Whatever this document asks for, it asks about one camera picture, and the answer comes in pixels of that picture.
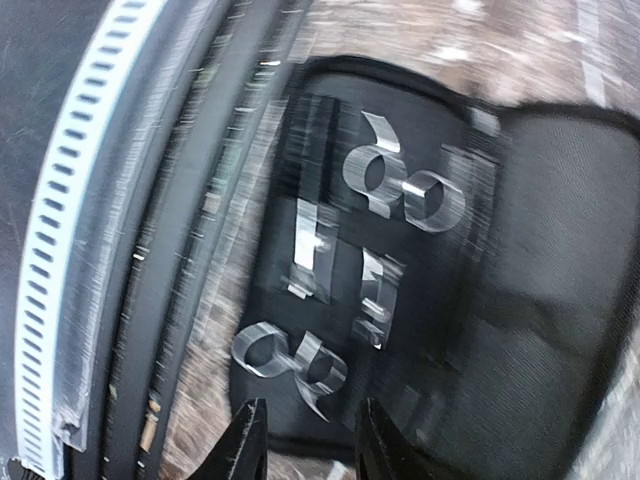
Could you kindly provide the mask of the silver hair cutting scissors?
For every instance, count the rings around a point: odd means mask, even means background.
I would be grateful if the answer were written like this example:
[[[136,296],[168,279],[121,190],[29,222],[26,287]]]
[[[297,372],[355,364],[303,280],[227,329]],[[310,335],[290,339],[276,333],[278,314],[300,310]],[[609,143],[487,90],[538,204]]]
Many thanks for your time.
[[[403,204],[405,221],[425,232],[444,233],[463,218],[466,198],[458,183],[430,170],[409,174],[402,159],[401,143],[389,121],[364,111],[363,117],[375,135],[375,142],[351,149],[342,165],[347,186],[364,195],[368,209],[386,219]],[[384,172],[379,184],[370,188],[366,173],[371,163],[381,159]]]

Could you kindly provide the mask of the black zippered tool case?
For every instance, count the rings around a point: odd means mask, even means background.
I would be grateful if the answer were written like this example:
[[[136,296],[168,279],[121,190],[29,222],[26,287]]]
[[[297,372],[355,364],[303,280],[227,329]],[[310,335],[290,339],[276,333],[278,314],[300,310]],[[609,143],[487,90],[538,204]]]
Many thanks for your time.
[[[514,107],[458,94],[356,56],[297,66],[236,335],[267,321],[294,353],[304,332],[348,375],[318,405],[291,371],[229,367],[232,410],[268,409],[272,449],[351,461],[360,403],[377,400],[442,477],[560,479],[589,433],[632,325],[639,290],[639,121],[589,104]],[[459,184],[462,220],[432,234],[389,219],[342,176],[347,153],[375,142],[362,113],[385,117],[409,174]],[[298,199],[336,209],[331,300],[286,290]],[[404,266],[386,347],[353,329],[361,251]]]

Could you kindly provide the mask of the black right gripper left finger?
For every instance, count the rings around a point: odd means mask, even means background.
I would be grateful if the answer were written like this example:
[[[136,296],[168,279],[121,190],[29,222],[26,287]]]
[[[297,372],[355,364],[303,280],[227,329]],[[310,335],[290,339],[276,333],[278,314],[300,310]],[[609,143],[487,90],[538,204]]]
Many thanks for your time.
[[[262,398],[246,401],[192,480],[265,479],[268,470],[267,407]]]

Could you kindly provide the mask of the silver thinning scissors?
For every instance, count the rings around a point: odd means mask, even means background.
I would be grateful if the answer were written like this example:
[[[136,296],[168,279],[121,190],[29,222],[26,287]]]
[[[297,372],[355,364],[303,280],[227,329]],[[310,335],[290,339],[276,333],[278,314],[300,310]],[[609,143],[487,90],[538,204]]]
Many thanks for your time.
[[[338,219],[338,211],[330,206],[303,199],[295,202],[292,263],[282,281],[286,290],[302,301],[313,298],[324,305],[330,303]],[[404,266],[367,249],[361,251],[361,257],[361,315],[353,321],[353,329],[381,350],[389,337]],[[290,353],[287,334],[267,321],[242,329],[233,340],[231,353],[238,365],[260,378],[291,371],[301,398],[324,421],[329,418],[318,401],[340,390],[348,375],[344,360],[325,348],[313,332],[305,331],[296,351]]]

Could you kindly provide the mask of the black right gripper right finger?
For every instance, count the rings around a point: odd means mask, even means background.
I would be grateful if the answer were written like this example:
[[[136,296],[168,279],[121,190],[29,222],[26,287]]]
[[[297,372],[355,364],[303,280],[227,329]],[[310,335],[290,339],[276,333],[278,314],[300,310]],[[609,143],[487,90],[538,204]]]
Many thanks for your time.
[[[356,415],[355,467],[358,479],[425,478],[416,452],[373,398],[363,400]]]

